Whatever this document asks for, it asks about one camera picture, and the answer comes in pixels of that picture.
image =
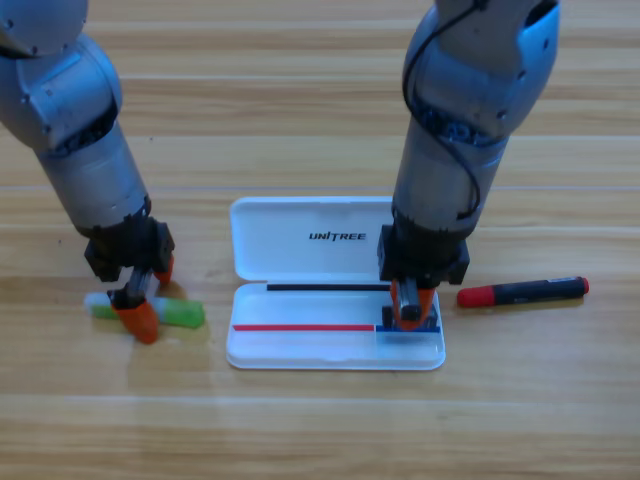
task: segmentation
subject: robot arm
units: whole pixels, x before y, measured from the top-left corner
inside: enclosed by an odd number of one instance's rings
[[[401,327],[416,328],[428,313],[424,291],[462,283],[465,240],[510,135],[547,83],[558,26],[555,0],[436,0],[416,30],[404,69],[412,118],[394,222],[378,247]]]
[[[81,33],[87,0],[0,0],[0,122],[31,148],[104,282],[133,267],[112,306],[146,343],[157,319],[151,273],[169,281],[174,243],[151,202],[117,117],[122,90],[106,54]]]

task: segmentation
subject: black line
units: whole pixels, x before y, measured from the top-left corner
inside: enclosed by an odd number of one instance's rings
[[[282,291],[307,291],[307,292],[388,292],[390,290],[389,285],[380,284],[328,284],[328,283],[310,283],[310,284],[267,284],[267,291],[269,292],[282,292]]]

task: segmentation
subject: wood grain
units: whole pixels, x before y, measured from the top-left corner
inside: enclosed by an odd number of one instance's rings
[[[121,116],[207,325],[135,344],[31,152],[0,130],[0,478],[640,478],[640,4],[565,0],[548,88],[469,240],[468,286],[585,275],[584,301],[461,311],[428,374],[225,358],[243,196],[391,195],[418,0],[94,0]]]

